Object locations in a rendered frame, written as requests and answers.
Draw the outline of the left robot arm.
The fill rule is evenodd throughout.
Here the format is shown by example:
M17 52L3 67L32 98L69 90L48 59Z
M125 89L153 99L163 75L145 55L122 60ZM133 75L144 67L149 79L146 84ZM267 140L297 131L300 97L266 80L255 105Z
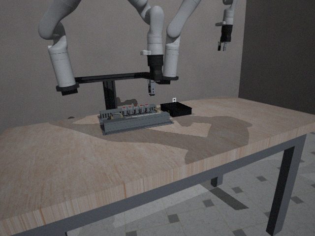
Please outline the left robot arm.
M181 30L200 1L201 0L183 0L177 14L167 26L163 76L176 77ZM238 0L222 0L222 2L225 5L231 5L224 10L223 17L233 17Z

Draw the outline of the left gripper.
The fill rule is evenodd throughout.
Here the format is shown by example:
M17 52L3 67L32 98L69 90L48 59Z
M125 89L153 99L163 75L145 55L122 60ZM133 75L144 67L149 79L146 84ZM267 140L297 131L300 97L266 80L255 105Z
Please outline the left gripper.
M224 43L223 51L226 51L227 43L231 42L233 17L223 17L223 22L216 23L215 26L222 26L220 42L218 42L218 51L221 50L221 43Z

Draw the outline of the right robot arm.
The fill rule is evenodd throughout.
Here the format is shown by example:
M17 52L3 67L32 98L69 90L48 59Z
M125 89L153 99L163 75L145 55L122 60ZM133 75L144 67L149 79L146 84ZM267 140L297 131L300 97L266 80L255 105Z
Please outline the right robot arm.
M67 51L67 39L64 27L60 22L72 13L81 0L53 0L49 9L38 24L41 38L53 40L48 49L54 73L59 87L76 84L70 58ZM148 0L128 0L137 10L145 23L150 25L147 33L147 44L162 43L164 12L160 6L150 7Z

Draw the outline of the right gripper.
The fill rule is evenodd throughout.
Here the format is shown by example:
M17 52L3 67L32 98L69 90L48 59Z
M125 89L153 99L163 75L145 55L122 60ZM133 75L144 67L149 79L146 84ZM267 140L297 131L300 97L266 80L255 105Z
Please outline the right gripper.
M163 46L162 43L147 44L147 51L143 50L140 55L147 55L148 66L150 67L150 79L148 80L148 88L151 87L151 94L156 93L155 82L163 80Z

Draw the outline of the grey relay with red button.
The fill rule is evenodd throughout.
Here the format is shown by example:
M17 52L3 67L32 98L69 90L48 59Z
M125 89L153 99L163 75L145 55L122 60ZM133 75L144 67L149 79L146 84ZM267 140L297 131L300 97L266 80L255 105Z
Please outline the grey relay with red button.
M150 105L146 104L144 105L144 108L146 113L150 113Z
M139 107L138 106L134 106L133 107L133 112L135 115L139 114Z
M128 110L128 114L130 116L133 115L133 108L132 107L128 107L127 110Z
M126 107L122 108L122 115L127 116L127 108Z
M139 106L139 113L144 114L145 113L145 108L143 105Z

